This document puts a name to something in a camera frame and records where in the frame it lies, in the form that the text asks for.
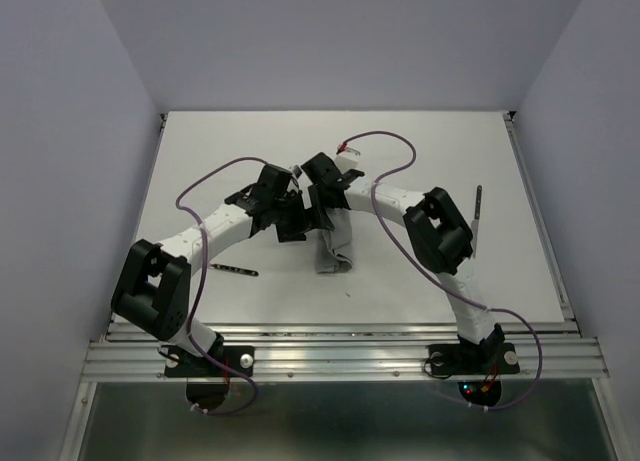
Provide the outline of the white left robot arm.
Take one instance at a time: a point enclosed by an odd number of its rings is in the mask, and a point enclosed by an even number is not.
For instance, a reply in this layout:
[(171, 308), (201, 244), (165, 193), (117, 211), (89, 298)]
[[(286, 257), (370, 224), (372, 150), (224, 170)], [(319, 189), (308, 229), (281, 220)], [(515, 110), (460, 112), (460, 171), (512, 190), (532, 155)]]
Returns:
[(230, 195), (211, 215), (177, 208), (194, 224), (158, 243), (135, 242), (126, 257), (111, 301), (112, 311), (159, 341), (188, 352), (199, 374), (222, 363), (223, 338), (195, 318), (191, 279), (206, 279), (214, 257), (273, 226), (280, 243), (304, 241), (309, 228), (300, 172), (266, 164), (256, 182)]

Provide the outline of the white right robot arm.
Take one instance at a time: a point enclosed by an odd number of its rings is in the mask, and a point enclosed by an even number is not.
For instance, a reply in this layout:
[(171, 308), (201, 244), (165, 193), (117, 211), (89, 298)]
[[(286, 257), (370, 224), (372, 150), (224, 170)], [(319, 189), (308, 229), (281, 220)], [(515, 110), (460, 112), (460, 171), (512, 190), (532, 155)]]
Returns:
[(324, 153), (301, 166), (324, 208), (376, 215), (404, 227), (414, 259), (442, 286), (454, 313), (460, 359), (472, 371), (491, 365), (504, 333), (490, 309), (472, 296), (479, 293), (473, 263), (473, 234), (449, 193), (426, 193), (375, 182), (357, 169), (342, 172)]

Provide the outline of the grey cloth napkin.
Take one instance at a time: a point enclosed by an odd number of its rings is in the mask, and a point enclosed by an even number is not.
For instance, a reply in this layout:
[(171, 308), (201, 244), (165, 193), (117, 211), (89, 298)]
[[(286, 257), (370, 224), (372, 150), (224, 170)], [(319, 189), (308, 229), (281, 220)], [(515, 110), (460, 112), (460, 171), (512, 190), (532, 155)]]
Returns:
[(315, 271), (320, 275), (346, 273), (354, 265), (350, 212), (330, 209), (327, 214), (334, 229), (318, 232)]

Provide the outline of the black handled knife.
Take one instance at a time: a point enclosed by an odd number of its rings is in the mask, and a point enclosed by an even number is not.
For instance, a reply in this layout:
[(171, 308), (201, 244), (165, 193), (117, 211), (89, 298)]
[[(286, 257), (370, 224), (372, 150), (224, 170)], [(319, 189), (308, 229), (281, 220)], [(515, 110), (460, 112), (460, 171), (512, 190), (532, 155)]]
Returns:
[(482, 207), (482, 196), (483, 196), (483, 186), (478, 185), (476, 187), (476, 197), (475, 197), (475, 205), (474, 205), (474, 217), (471, 222), (471, 231), (472, 231), (472, 257), (475, 258), (477, 256), (477, 246), (478, 246), (478, 237), (479, 237), (479, 224), (481, 219), (481, 207)]

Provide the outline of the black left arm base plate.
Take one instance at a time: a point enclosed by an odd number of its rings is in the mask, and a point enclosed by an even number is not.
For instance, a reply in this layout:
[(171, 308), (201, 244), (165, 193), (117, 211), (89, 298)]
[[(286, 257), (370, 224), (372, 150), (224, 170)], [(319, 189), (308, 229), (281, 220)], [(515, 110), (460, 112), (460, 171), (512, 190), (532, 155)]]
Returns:
[(167, 378), (253, 376), (255, 348), (250, 345), (226, 345), (218, 360), (224, 369), (173, 345), (161, 345), (158, 354), (164, 359), (164, 376)]

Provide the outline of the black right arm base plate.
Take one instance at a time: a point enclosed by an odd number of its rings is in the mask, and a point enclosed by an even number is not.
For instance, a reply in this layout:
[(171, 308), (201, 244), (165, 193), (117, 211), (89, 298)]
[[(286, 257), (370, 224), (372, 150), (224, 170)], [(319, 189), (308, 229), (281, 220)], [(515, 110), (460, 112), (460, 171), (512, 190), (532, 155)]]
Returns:
[(520, 373), (519, 359), (511, 343), (502, 343), (493, 354), (485, 356), (478, 347), (458, 344), (431, 344), (427, 346), (425, 361), (427, 372), (437, 378), (451, 376), (484, 376)]

